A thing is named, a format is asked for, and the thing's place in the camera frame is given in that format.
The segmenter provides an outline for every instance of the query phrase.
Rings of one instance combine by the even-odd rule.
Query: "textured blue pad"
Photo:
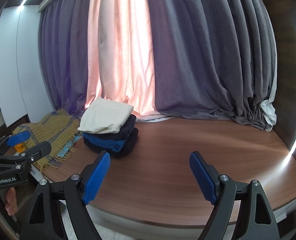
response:
[[[195,153],[191,153],[189,158],[190,169],[194,174],[196,181],[201,189],[205,199],[210,201],[212,205],[216,205],[218,198],[216,196],[215,184],[210,179],[208,173],[201,165]]]
[[[19,143],[22,143],[30,138],[30,133],[28,131],[23,131],[21,133],[18,133],[16,135],[12,135],[6,144],[10,147],[13,147],[14,145],[17,145]]]
[[[106,152],[85,184],[84,196],[82,198],[85,205],[88,205],[96,197],[109,167],[110,154]]]

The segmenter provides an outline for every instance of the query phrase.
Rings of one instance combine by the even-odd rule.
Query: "orange object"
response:
[[[21,153],[26,150],[25,145],[23,143],[19,143],[19,144],[15,145],[14,148],[16,149],[16,151],[18,153]]]

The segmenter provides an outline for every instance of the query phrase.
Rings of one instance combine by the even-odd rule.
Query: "gray curtain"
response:
[[[41,55],[54,105],[82,115],[88,85],[90,0],[54,0],[42,12]]]
[[[148,4],[157,110],[270,130],[261,104],[274,100],[276,45],[262,0]]]

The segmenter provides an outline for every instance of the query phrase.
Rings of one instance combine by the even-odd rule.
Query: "curtain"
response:
[[[271,130],[277,53],[262,0],[148,0],[148,5],[156,110]]]
[[[54,105],[69,114],[85,110],[90,0],[54,0],[42,12],[44,79]]]
[[[92,84],[88,86],[87,103],[101,96],[131,104],[139,120],[162,117],[156,116],[159,113],[154,106],[155,77],[147,0],[92,0],[92,11],[88,55],[98,53],[99,56],[98,60],[89,62],[89,84]]]

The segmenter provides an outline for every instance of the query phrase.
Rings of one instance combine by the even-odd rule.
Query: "black folded garment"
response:
[[[96,138],[99,138],[101,140],[114,140],[114,141],[120,141],[120,140],[126,140],[130,133],[132,132],[134,128],[134,124],[136,122],[137,117],[134,114],[131,114],[124,125],[120,128],[120,131],[118,133],[87,133],[91,136],[94,136]]]
[[[89,142],[89,140],[86,138],[83,138],[83,141],[84,141],[84,144],[93,152],[100,153],[101,151],[107,151],[111,156],[116,158],[121,158],[131,153],[132,149],[134,148],[138,140],[138,133],[139,133],[139,130],[137,128],[134,128],[130,133],[128,139],[126,140],[122,150],[118,153],[109,148],[103,148],[103,147],[94,145],[91,142]]]

